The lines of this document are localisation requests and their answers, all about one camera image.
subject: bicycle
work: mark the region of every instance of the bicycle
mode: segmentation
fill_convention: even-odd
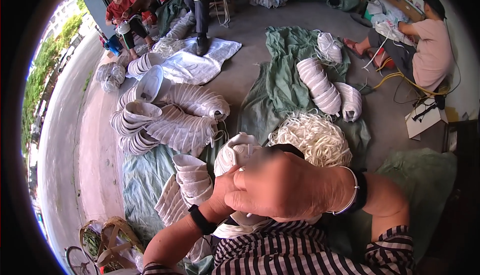
[[[67,263],[75,275],[99,275],[93,260],[77,246],[70,246],[65,251]]]

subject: black shoe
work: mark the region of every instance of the black shoe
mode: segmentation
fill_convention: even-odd
[[[202,57],[207,54],[209,47],[207,37],[197,37],[197,56]]]

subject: hair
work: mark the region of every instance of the hair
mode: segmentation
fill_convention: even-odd
[[[423,0],[423,2],[427,3],[433,13],[435,13],[438,17],[442,20],[446,19],[445,17],[445,8],[442,5],[440,0]]]

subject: silver bangle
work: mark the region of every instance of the silver bangle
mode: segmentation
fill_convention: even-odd
[[[341,214],[342,212],[345,212],[347,209],[349,209],[353,205],[353,202],[355,201],[355,199],[357,199],[358,189],[360,188],[359,184],[357,182],[357,176],[355,175],[355,173],[352,170],[350,170],[349,168],[347,168],[346,166],[340,166],[340,167],[343,167],[343,168],[349,170],[350,173],[352,173],[353,179],[355,180],[355,185],[353,187],[352,199],[350,199],[348,204],[342,210],[339,210],[338,212],[328,212],[328,213],[331,213],[333,215]]]

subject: road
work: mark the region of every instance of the road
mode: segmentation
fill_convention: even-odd
[[[79,128],[87,78],[92,81],[104,53],[98,34],[87,35],[58,78],[45,116],[38,148],[38,193],[50,243],[58,260],[64,250],[78,246],[84,223],[78,172]]]

